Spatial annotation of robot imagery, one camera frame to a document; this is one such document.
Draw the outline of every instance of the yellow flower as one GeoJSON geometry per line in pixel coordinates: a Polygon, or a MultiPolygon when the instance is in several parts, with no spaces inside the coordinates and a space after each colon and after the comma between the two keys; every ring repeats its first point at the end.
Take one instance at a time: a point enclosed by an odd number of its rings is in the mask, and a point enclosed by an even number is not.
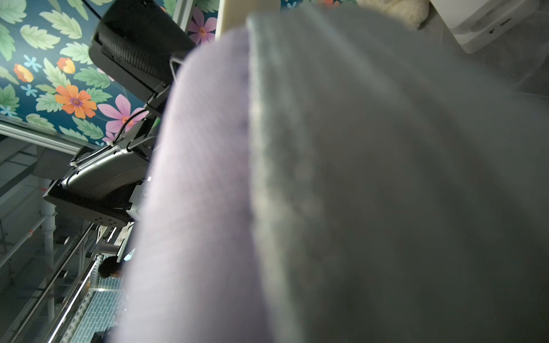
{"type": "Polygon", "coordinates": [[[67,74],[74,74],[76,71],[74,62],[70,58],[60,58],[59,61],[57,61],[57,65],[67,74]]]}
{"type": "Polygon", "coordinates": [[[15,63],[13,71],[15,71],[17,77],[23,82],[32,82],[34,80],[32,73],[20,64],[15,63]]]}

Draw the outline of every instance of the green leaf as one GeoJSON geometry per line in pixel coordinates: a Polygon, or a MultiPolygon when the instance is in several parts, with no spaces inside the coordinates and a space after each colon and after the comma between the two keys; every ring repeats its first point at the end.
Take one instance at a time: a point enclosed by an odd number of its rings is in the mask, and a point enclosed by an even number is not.
{"type": "Polygon", "coordinates": [[[19,98],[15,96],[12,85],[7,85],[4,89],[0,88],[0,105],[9,106],[12,110],[19,107],[19,98]]]}
{"type": "Polygon", "coordinates": [[[75,80],[84,81],[86,85],[105,89],[110,86],[109,77],[94,68],[82,68],[74,75],[75,80]]]}
{"type": "Polygon", "coordinates": [[[59,125],[59,130],[61,130],[61,132],[69,137],[73,137],[73,138],[76,138],[76,139],[80,139],[80,140],[84,140],[85,142],[88,141],[88,139],[86,138],[86,136],[84,136],[82,133],[78,133],[76,131],[74,131],[72,128],[71,129],[68,129],[68,128],[64,128],[63,126],[59,125]]]}
{"type": "Polygon", "coordinates": [[[37,111],[57,112],[61,111],[62,104],[55,101],[55,95],[51,93],[40,94],[36,99],[37,111]]]}
{"type": "Polygon", "coordinates": [[[83,134],[89,136],[91,139],[101,139],[105,136],[103,134],[103,130],[101,130],[94,123],[90,123],[87,120],[79,119],[74,116],[72,117],[72,121],[76,124],[78,130],[82,131],[83,134]]]}
{"type": "Polygon", "coordinates": [[[107,101],[107,99],[112,98],[113,96],[109,93],[103,92],[101,89],[95,89],[95,88],[88,88],[86,92],[92,96],[90,99],[91,101],[95,103],[104,103],[107,101]]]}
{"type": "Polygon", "coordinates": [[[58,12],[61,12],[61,6],[57,0],[48,0],[49,4],[53,6],[58,12]]]}
{"type": "Polygon", "coordinates": [[[10,24],[20,23],[27,16],[26,7],[26,0],[0,0],[0,18],[10,24]]]}
{"type": "Polygon", "coordinates": [[[166,12],[173,16],[173,13],[175,12],[175,4],[177,3],[177,0],[164,0],[164,8],[166,9],[166,12]]]}
{"type": "Polygon", "coordinates": [[[160,118],[156,117],[156,119],[153,122],[153,125],[150,127],[150,129],[154,129],[156,126],[160,124],[160,118]]]}
{"type": "Polygon", "coordinates": [[[59,86],[65,87],[66,85],[71,84],[65,73],[63,73],[59,67],[54,67],[47,58],[44,58],[44,73],[54,88],[59,86]]]}
{"type": "Polygon", "coordinates": [[[51,94],[55,94],[57,92],[55,90],[55,88],[53,88],[50,85],[36,85],[36,88],[40,89],[41,91],[51,93],[51,94]]]}
{"type": "Polygon", "coordinates": [[[82,3],[82,0],[67,0],[70,7],[76,9],[78,13],[82,16],[82,18],[88,20],[88,13],[86,12],[86,9],[84,8],[84,4],[82,3]]]}
{"type": "Polygon", "coordinates": [[[8,80],[9,82],[14,83],[14,84],[16,84],[16,85],[19,84],[19,81],[17,81],[17,79],[16,79],[15,77],[13,77],[13,76],[9,73],[9,71],[8,71],[6,68],[2,67],[2,66],[0,66],[0,77],[1,77],[1,78],[5,78],[5,79],[8,80]]]}
{"type": "Polygon", "coordinates": [[[32,124],[34,126],[40,126],[42,128],[45,128],[47,130],[53,130],[55,131],[55,126],[50,123],[46,118],[40,117],[39,114],[31,113],[25,117],[27,119],[27,122],[29,124],[32,124]]]}
{"type": "Polygon", "coordinates": [[[93,64],[89,58],[88,46],[82,43],[67,43],[67,47],[61,49],[60,54],[70,57],[73,61],[79,61],[83,64],[93,64]]]}
{"type": "Polygon", "coordinates": [[[59,37],[50,35],[47,30],[39,29],[38,26],[23,25],[20,32],[34,49],[53,49],[53,46],[61,40],[59,37]]]}
{"type": "Polygon", "coordinates": [[[82,28],[76,19],[71,18],[67,13],[59,13],[57,11],[41,12],[39,16],[43,17],[50,23],[54,29],[59,30],[63,35],[69,36],[73,40],[82,38],[82,28]]]}
{"type": "Polygon", "coordinates": [[[101,6],[103,4],[107,4],[113,0],[91,0],[94,4],[96,4],[97,6],[101,6]]]}
{"type": "Polygon", "coordinates": [[[219,11],[219,0],[197,0],[197,6],[202,12],[219,11]]]}
{"type": "Polygon", "coordinates": [[[0,24],[0,53],[4,55],[5,60],[12,59],[13,52],[15,51],[15,41],[9,34],[9,30],[2,24],[0,24]]]}

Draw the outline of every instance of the gray fabric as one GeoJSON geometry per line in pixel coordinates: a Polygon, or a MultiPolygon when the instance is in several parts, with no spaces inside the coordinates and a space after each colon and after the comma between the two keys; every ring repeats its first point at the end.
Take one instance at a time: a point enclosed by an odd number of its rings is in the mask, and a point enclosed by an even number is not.
{"type": "Polygon", "coordinates": [[[186,60],[162,120],[117,342],[269,342],[248,195],[248,35],[186,60]]]}
{"type": "Polygon", "coordinates": [[[276,341],[548,341],[542,107],[363,10],[248,29],[276,341]]]}

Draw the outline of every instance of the orange flower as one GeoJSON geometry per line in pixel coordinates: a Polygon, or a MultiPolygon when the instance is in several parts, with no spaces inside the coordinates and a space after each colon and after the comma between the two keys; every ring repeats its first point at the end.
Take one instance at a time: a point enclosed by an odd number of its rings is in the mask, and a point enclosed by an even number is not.
{"type": "Polygon", "coordinates": [[[74,74],[76,71],[74,62],[70,58],[60,58],[59,61],[57,61],[57,65],[67,74],[74,74]]]}
{"type": "Polygon", "coordinates": [[[90,101],[92,98],[86,91],[78,92],[78,87],[73,85],[67,85],[66,88],[59,86],[55,89],[57,93],[55,95],[55,101],[59,104],[63,104],[63,110],[68,114],[74,113],[77,118],[85,119],[96,115],[92,110],[97,110],[97,104],[90,101]]]}
{"type": "Polygon", "coordinates": [[[339,6],[338,0],[320,0],[320,4],[323,4],[326,8],[333,8],[339,6]]]}
{"type": "Polygon", "coordinates": [[[13,71],[17,74],[17,78],[23,82],[32,82],[34,80],[32,73],[20,64],[15,63],[13,71]]]}

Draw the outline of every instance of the folded cloth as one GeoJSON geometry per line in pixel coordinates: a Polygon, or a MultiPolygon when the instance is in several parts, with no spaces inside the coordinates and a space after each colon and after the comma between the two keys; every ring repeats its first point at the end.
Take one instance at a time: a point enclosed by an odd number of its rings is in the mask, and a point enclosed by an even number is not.
{"type": "Polygon", "coordinates": [[[429,16],[429,0],[356,0],[356,3],[415,29],[429,16]]]}
{"type": "Polygon", "coordinates": [[[549,341],[546,110],[374,12],[248,30],[276,341],[549,341]]]}

